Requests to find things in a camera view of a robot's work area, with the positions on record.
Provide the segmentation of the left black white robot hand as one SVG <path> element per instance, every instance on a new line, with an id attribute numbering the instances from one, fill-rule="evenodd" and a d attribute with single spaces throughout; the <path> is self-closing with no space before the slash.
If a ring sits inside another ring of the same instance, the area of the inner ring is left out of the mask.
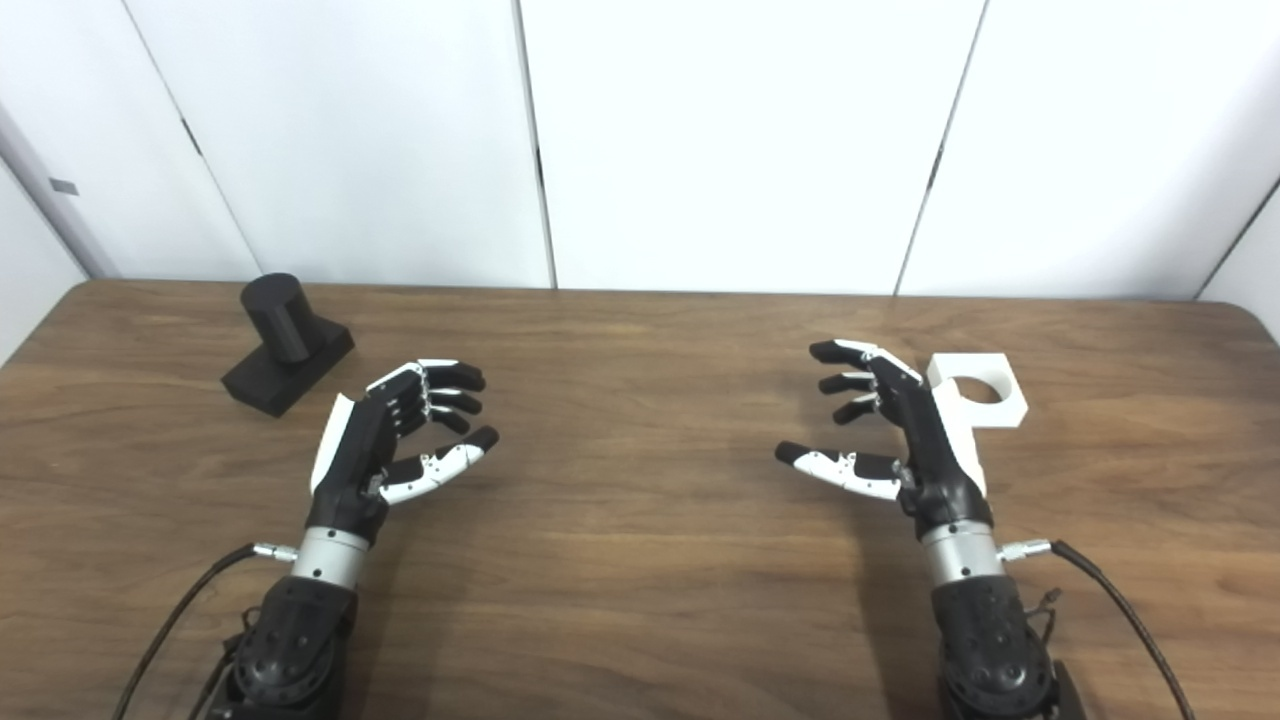
<path id="1" fill-rule="evenodd" d="M 374 546 L 390 507 L 433 492 L 483 460 L 500 436 L 474 429 L 483 370 L 454 359 L 411 360 L 371 382 L 361 398 L 335 397 L 311 479 L 308 529 Z M 435 423 L 458 437 L 430 454 L 398 457 L 399 442 Z"/>

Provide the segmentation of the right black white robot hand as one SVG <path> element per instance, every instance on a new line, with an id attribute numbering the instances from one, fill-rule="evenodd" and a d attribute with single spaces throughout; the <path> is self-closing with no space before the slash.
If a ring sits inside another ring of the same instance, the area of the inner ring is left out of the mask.
<path id="1" fill-rule="evenodd" d="M 849 368 L 818 384 L 823 395 L 856 392 L 833 411 L 833 423 L 844 427 L 863 416 L 882 416 L 902 432 L 908 456 L 783 441 L 774 450 L 782 464 L 845 491 L 895 501 L 913 519 L 916 538 L 963 523 L 995 527 L 980 465 L 963 459 L 957 424 L 924 375 L 888 350 L 861 341 L 824 340 L 810 345 L 809 354 L 819 363 Z"/>

